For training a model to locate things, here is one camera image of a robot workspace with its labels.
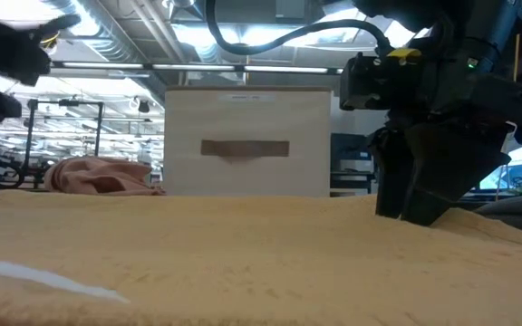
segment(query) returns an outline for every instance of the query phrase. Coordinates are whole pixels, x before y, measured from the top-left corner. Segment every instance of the towel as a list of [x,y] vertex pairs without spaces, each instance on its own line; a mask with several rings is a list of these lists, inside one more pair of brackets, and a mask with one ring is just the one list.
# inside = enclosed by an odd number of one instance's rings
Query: towel
[[44,177],[45,189],[83,195],[161,195],[144,177],[151,168],[114,158],[68,158],[53,165]]
[[0,273],[0,325],[522,325],[522,231],[460,209],[421,227],[374,207],[3,191],[0,266],[123,299]]

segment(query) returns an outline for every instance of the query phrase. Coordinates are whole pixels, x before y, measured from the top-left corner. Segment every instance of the ceiling light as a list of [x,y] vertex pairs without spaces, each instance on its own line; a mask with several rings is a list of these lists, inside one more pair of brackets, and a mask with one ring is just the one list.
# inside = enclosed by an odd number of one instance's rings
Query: ceiling light
[[246,72],[304,72],[327,73],[327,68],[311,67],[275,67],[275,66],[245,66]]
[[[27,135],[27,131],[25,130],[0,130],[1,135]],[[56,139],[73,139],[74,137],[90,137],[95,138],[95,132],[63,132],[63,131],[34,131],[32,133],[34,136],[46,137],[46,138],[56,138]],[[134,138],[136,134],[108,134],[102,133],[102,140],[137,140]],[[163,141],[164,135],[141,135],[141,139],[152,139]]]
[[223,64],[155,64],[155,70],[191,72],[234,72],[235,66]]
[[397,21],[393,21],[386,30],[386,37],[390,40],[390,45],[395,48],[400,48],[408,43],[415,33],[406,29]]
[[[97,120],[95,117],[56,117],[56,116],[36,116],[35,120],[68,120],[68,121],[81,121],[81,120]],[[159,122],[164,119],[142,119],[142,118],[102,118],[102,121],[113,121],[113,122]]]
[[65,68],[82,69],[139,69],[142,70],[141,63],[110,63],[110,62],[63,62]]

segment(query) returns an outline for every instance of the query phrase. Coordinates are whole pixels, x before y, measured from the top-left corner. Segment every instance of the industrial ceiling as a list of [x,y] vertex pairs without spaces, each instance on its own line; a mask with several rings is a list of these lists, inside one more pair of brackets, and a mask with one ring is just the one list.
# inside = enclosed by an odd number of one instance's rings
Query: industrial ceiling
[[[261,44],[300,26],[337,19],[368,20],[406,44],[415,35],[383,17],[367,18],[351,2],[326,0],[217,0],[217,19],[231,43]],[[364,31],[335,29],[309,34],[272,51],[248,57],[219,49],[202,20],[204,0],[0,0],[0,20],[14,26],[39,24],[60,14],[80,14],[82,23],[61,33],[51,56],[70,62],[152,62],[343,68],[358,51],[371,53],[374,39]],[[167,85],[321,85],[337,89],[339,77],[287,73],[122,72],[56,69],[36,87],[0,77],[0,91],[29,99],[104,101],[101,155],[136,159],[151,156],[157,167],[164,147]],[[149,113],[139,113],[148,101]],[[36,112],[33,155],[64,158],[91,154],[97,108],[43,104]],[[0,151],[24,151],[26,121],[0,126]]]

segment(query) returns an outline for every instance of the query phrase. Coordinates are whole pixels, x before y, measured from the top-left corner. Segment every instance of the metal pipe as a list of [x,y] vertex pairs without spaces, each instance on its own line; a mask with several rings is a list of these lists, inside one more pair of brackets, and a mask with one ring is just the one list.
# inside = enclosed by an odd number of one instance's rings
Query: metal pipe
[[119,70],[133,72],[271,72],[317,75],[340,75],[343,68],[292,67],[246,64],[195,64],[195,63],[110,63],[110,62],[52,62],[52,69]]
[[185,62],[185,55],[182,52],[182,50],[179,47],[179,43],[176,41],[176,35],[174,34],[174,31],[172,31],[172,28],[169,24],[166,24],[162,21],[160,18],[159,13],[154,8],[154,5],[152,5],[152,2],[149,0],[140,0],[142,5],[144,5],[144,8],[149,12],[149,14],[154,19],[154,23],[159,27],[160,31],[164,34],[164,37],[169,41],[170,46],[172,47],[172,50],[174,53],[178,56],[178,58],[175,58],[177,60],[180,60],[181,62]]
[[98,103],[98,128],[96,128],[96,145],[94,147],[94,156],[100,154],[100,134],[102,133],[102,118],[104,115],[104,103]]
[[84,42],[84,41],[111,42],[112,41],[112,39],[110,37],[75,36],[75,35],[60,35],[58,37],[58,39],[65,40],[65,41],[74,41],[74,42]]
[[154,25],[150,22],[148,16],[146,16],[146,13],[142,10],[140,5],[136,2],[136,0],[131,0],[130,4],[132,5],[132,9],[136,12],[136,14],[140,17],[142,22],[146,25],[146,28],[148,28],[149,32],[152,34],[156,42],[160,45],[162,50],[167,54],[168,57],[175,59],[176,54],[174,53],[174,50],[170,46],[167,41],[164,40],[164,38],[160,35],[159,31],[154,27]]
[[[148,58],[138,45],[124,32],[122,27],[98,0],[40,0],[53,6],[65,14],[78,14],[79,7],[83,8],[101,27],[99,37],[109,37],[111,42],[88,42],[94,51],[106,58],[109,62],[146,62]],[[149,78],[134,79],[138,84],[149,89],[157,102],[164,105],[164,90],[166,83],[163,77],[152,72]]]
[[27,107],[29,108],[29,121],[27,122],[27,141],[25,142],[24,173],[27,173],[27,169],[29,168],[29,158],[32,151],[32,137],[34,135],[34,116],[38,106],[38,100],[31,99],[27,102]]

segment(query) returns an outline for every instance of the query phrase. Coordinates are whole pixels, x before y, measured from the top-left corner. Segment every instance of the cardboard box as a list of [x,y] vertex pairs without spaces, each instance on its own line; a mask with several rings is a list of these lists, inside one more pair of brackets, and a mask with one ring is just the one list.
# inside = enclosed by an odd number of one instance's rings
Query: cardboard box
[[167,193],[328,197],[331,96],[315,87],[169,89]]

